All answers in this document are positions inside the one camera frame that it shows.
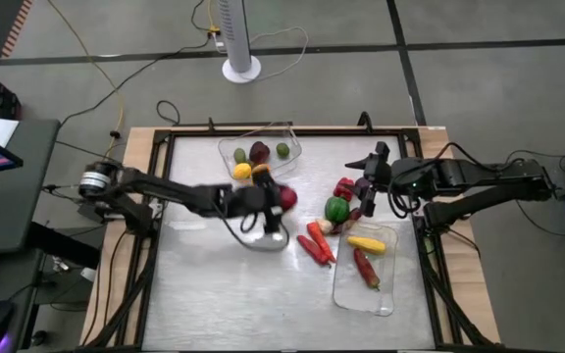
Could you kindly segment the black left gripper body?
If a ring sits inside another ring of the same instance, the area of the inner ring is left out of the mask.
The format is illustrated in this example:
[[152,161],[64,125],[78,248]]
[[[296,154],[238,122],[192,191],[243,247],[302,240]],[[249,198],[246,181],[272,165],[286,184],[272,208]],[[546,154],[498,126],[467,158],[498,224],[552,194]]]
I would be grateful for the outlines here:
[[226,218],[239,218],[255,213],[281,209],[280,189],[273,185],[245,186],[231,190],[223,196],[221,211]]

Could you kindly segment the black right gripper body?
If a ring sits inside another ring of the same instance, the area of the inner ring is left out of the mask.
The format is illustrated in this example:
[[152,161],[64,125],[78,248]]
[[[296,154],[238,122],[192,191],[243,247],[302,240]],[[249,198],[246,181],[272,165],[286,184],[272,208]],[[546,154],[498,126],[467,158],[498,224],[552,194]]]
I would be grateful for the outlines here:
[[391,182],[392,170],[388,163],[389,148],[385,142],[378,142],[375,151],[365,159],[363,178],[377,191],[387,192]]

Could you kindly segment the red bell pepper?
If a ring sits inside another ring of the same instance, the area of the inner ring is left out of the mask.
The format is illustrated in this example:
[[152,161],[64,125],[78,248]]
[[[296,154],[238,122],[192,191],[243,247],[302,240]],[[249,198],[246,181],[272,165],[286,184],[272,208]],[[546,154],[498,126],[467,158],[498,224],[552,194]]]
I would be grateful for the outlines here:
[[350,202],[355,196],[354,194],[355,181],[348,177],[342,177],[336,184],[333,196],[342,198]]

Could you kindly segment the bright red apple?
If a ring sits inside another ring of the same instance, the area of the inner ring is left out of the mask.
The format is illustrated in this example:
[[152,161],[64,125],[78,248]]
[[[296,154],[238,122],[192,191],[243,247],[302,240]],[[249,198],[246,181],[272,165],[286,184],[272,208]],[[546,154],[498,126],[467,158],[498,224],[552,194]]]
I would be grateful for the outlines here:
[[284,212],[292,209],[295,204],[297,203],[297,194],[296,192],[289,186],[280,185],[279,186],[280,192],[280,206]]

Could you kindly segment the green bell pepper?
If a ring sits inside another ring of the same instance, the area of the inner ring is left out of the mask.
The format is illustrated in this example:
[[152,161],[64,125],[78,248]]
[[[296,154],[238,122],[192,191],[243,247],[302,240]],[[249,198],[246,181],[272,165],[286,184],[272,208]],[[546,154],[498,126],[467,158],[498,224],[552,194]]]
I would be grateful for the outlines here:
[[350,206],[346,199],[342,197],[332,196],[325,205],[325,218],[334,223],[342,224],[348,219],[350,214]]

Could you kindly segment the yellow corn cob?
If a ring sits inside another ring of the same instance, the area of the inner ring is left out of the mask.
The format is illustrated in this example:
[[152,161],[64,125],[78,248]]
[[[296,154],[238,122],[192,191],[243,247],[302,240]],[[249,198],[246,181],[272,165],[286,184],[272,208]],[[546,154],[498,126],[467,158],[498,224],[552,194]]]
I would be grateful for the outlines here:
[[355,248],[375,255],[382,255],[387,250],[385,243],[371,237],[348,236],[346,241]]

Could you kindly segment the orange carrot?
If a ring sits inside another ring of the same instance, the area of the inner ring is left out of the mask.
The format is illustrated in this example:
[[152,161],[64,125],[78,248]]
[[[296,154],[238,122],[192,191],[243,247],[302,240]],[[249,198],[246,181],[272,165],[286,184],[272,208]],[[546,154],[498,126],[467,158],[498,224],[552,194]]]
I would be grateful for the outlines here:
[[317,222],[312,222],[307,225],[307,231],[311,238],[317,243],[320,249],[324,252],[330,262],[335,263],[336,258],[331,250],[330,245],[325,239],[325,236]]

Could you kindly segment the dark purple plum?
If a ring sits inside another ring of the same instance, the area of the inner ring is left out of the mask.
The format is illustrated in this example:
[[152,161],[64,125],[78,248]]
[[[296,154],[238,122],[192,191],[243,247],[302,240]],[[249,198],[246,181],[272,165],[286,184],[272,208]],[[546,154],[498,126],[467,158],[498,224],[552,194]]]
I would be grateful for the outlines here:
[[253,165],[265,164],[270,157],[270,148],[262,141],[256,141],[252,144],[249,151],[249,161]]

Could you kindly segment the clear plastic basket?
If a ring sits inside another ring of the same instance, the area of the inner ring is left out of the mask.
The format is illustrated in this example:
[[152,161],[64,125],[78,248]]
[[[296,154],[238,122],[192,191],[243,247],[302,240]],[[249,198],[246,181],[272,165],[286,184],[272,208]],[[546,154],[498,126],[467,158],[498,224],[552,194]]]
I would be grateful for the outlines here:
[[[386,244],[382,255],[363,251],[380,279],[380,289],[369,288],[359,274],[353,259],[355,247],[346,241],[348,236],[371,237]],[[398,235],[394,227],[358,222],[340,237],[334,271],[333,299],[337,306],[386,317],[394,311],[394,267]]]
[[[257,166],[249,161],[249,151],[252,144],[256,141],[264,142],[271,150],[269,160],[265,163],[270,166],[270,172],[274,177],[281,176],[290,172],[296,165],[297,159],[302,153],[302,147],[297,139],[291,124],[289,123],[270,123],[265,126],[247,126],[240,129],[233,126],[231,129],[220,131],[221,139],[218,141],[218,151],[229,176],[239,182],[248,182],[250,179],[237,180],[232,177],[232,172],[236,162],[233,158],[233,151],[242,148],[247,157],[247,162],[252,169]],[[279,143],[286,143],[290,149],[290,154],[286,159],[281,159],[277,155],[276,146]]]

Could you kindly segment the white tower fan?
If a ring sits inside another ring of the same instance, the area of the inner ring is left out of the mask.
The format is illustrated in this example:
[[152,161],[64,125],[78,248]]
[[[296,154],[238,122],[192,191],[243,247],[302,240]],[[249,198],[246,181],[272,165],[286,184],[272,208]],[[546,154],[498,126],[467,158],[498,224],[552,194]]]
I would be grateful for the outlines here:
[[222,66],[223,75],[228,81],[237,84],[252,82],[261,73],[261,63],[251,54],[244,1],[217,2],[227,55]]

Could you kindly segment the grey side desk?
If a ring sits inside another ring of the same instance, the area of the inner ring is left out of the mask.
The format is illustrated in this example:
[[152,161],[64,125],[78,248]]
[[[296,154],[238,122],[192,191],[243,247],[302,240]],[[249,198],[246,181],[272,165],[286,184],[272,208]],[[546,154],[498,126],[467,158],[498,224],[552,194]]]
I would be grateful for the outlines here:
[[59,123],[19,123],[6,149],[24,164],[0,172],[0,253],[22,249],[54,148]]

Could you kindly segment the black metal table frame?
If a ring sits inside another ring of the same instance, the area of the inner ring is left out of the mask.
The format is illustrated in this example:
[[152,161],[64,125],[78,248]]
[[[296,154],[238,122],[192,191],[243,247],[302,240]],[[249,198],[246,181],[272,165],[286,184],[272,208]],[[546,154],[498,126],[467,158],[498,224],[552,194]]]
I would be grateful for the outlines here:
[[[175,137],[238,136],[252,129],[243,123],[216,127],[134,127],[129,132],[123,162],[128,167],[165,177],[170,171]],[[343,138],[393,134],[403,138],[405,151],[418,155],[435,153],[448,141],[443,126],[296,126],[293,132],[300,137]],[[442,284],[451,291],[472,324],[487,338],[498,342],[483,267],[475,250],[466,245],[474,237],[472,226],[460,221],[456,228],[457,234],[440,244],[432,263]],[[93,284],[80,340],[82,347],[134,350],[142,343],[159,237],[127,239],[125,230],[125,223],[116,221],[105,231],[100,250],[101,278]]]

